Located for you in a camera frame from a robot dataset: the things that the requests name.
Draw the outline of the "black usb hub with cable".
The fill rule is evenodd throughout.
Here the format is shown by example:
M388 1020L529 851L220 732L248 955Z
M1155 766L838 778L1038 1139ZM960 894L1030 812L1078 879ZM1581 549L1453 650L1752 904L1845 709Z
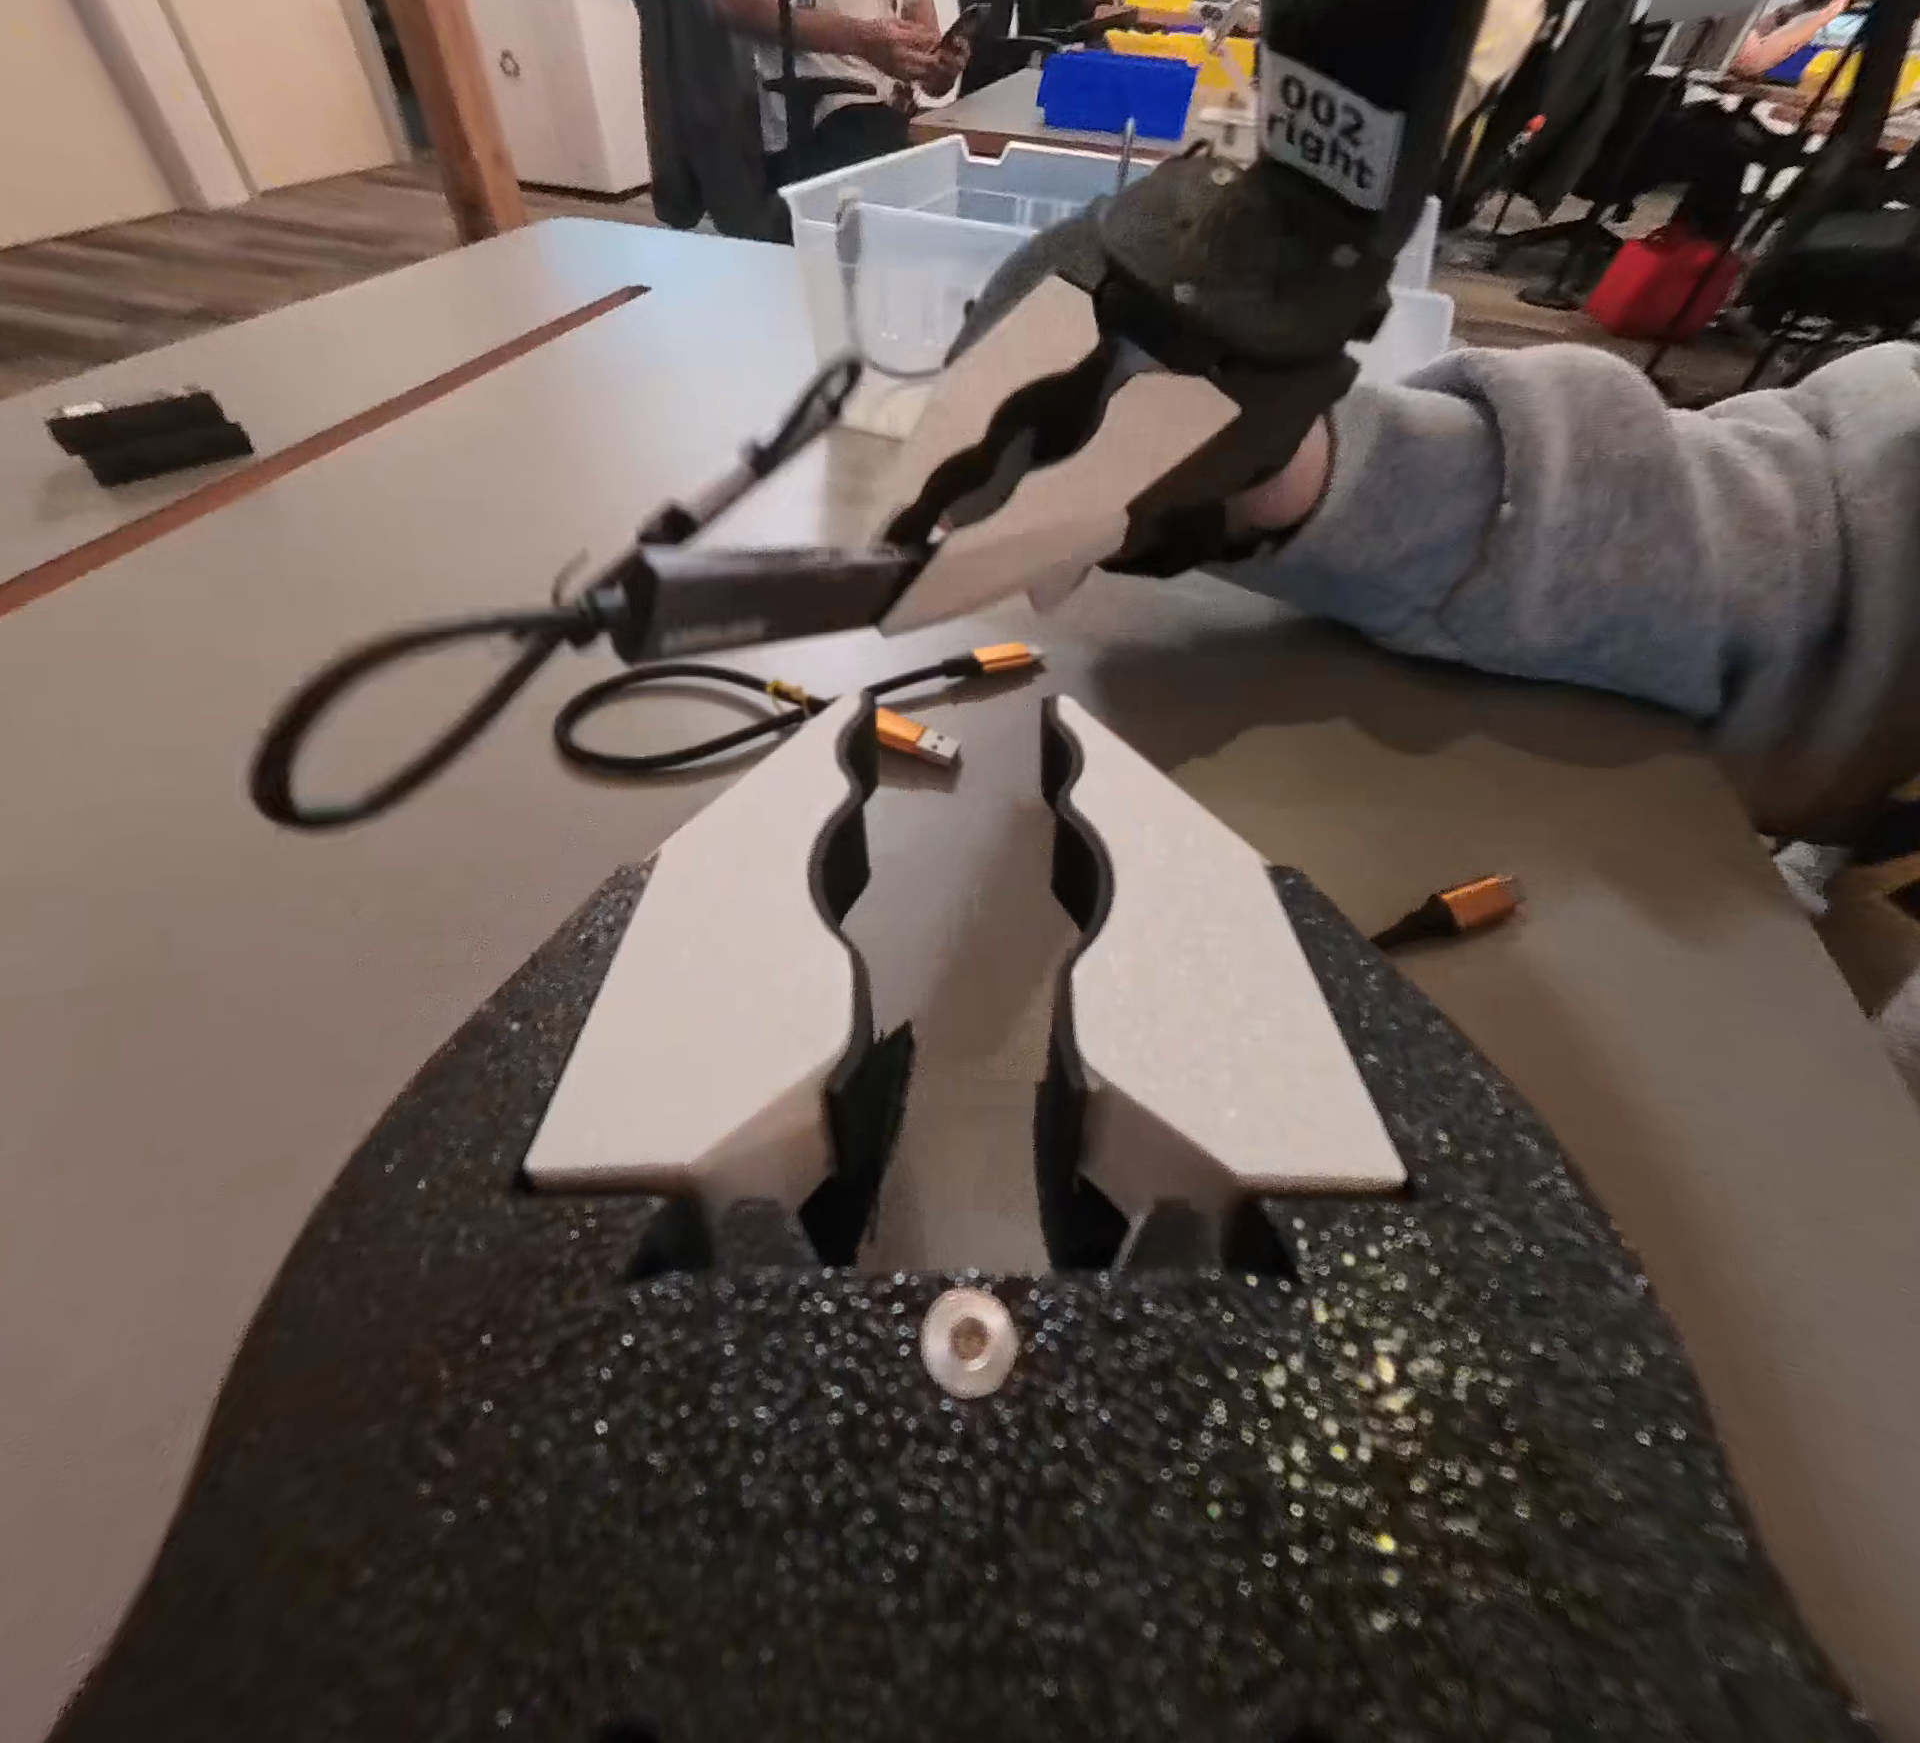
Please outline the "black usb hub with cable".
M353 827L394 810L487 733L564 648L605 643L626 666L696 650L802 640L876 626L933 555L931 522L898 520L860 546L700 549L706 534L775 470L842 422L866 365L824 364L769 436L696 498L661 507L636 540L579 589L540 607L467 615L389 631L346 650L300 685L268 723L248 772L254 808L273 825ZM513 652L481 695L411 759L361 796L303 802L295 766L323 716L360 682L397 663L498 639Z

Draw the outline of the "white cabinet with recycling mark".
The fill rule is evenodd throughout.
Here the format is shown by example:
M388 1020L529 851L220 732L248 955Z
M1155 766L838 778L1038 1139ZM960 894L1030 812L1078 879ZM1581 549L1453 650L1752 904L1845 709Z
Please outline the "white cabinet with recycling mark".
M625 200L653 186L633 0L469 0L521 185Z

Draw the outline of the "small black ribbed block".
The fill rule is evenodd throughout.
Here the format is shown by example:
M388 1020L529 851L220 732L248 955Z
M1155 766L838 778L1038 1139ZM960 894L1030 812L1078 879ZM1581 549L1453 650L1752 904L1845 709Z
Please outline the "small black ribbed block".
M46 419L46 433L102 491L255 457L252 436L204 387L67 405Z

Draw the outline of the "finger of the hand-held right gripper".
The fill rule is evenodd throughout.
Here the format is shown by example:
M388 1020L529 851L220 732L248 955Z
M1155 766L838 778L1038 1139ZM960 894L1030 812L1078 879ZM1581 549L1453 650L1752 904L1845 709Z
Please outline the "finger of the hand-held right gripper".
M1116 556L1135 505L1235 414L1235 404L1202 378L1163 369L1129 378L1080 448L1026 470L996 509L949 531L880 618L880 633L959 621L1017 595L1043 607L1061 602Z
M1095 293L1049 276L930 385L900 450L886 546L933 546L1011 507L1092 436L1111 354Z

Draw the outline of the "clear plastic storage bin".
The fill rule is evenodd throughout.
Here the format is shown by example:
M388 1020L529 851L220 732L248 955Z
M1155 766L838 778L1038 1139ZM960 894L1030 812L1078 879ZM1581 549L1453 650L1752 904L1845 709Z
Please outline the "clear plastic storage bin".
M866 365L847 419L906 438L955 354L1058 274L1095 293L1108 340L1228 390L1406 381L1453 340L1430 287L1449 127L1408 132L1381 209L1348 188L1381 168L1363 148L1320 163L1314 134L1276 134L1248 165L1207 146L1161 161L960 132L783 190L824 359Z

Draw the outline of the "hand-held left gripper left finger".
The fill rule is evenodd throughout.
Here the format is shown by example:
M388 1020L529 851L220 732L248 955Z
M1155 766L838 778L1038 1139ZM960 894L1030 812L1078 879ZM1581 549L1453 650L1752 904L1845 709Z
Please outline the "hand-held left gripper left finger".
M881 1030L847 936L870 881L877 709L832 703L649 859L533 1142L540 1197L739 1205L852 1268L898 1148L915 1042Z

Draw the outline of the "blue plastic bin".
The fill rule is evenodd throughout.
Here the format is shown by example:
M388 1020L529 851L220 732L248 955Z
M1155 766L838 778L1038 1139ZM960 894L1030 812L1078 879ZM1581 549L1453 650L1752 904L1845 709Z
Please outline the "blue plastic bin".
M1137 51L1054 51L1043 63L1036 110L1049 129L1177 146L1200 69L1177 55Z

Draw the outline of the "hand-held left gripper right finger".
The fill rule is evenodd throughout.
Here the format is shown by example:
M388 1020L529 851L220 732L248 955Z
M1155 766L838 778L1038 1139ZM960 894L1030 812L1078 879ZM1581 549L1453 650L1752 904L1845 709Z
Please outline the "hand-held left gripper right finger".
M1266 1203L1403 1198L1262 851L1064 696L1040 786L1073 924L1033 1130L1049 1264L1286 1271Z

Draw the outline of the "person's right forearm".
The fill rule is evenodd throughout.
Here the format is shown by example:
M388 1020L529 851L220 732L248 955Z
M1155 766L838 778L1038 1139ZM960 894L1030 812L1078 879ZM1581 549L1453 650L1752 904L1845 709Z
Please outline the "person's right forearm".
M1461 348L1328 414L1314 519L1226 516L1300 612L1671 711L1770 838L1860 844L1917 782L1917 346L1697 411L1595 348Z

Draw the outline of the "person's right hand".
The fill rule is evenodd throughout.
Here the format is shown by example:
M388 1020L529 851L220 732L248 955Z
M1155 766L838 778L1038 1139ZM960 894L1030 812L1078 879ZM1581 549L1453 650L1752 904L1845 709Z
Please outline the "person's right hand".
M1332 416L1320 416L1284 468L1232 498L1229 532L1281 538L1302 531L1330 491L1335 462L1334 438Z

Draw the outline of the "black jacket on chair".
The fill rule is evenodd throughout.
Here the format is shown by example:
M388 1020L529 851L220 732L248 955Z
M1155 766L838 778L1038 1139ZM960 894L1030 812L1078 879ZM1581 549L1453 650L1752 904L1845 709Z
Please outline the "black jacket on chair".
M755 55L718 0L633 0L651 200L662 227L790 244L762 145Z

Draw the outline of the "red bag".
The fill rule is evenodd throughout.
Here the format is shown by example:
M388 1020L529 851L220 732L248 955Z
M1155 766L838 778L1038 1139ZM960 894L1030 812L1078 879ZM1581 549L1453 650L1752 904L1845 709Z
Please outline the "red bag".
M1581 311L1618 340L1686 344L1731 302L1745 272L1740 250L1668 223L1617 250Z

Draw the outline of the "wooden post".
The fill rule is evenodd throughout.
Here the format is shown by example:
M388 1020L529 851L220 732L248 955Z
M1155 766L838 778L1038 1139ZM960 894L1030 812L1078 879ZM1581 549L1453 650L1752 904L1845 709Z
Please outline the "wooden post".
M526 205L469 0L383 0L459 244L521 228Z

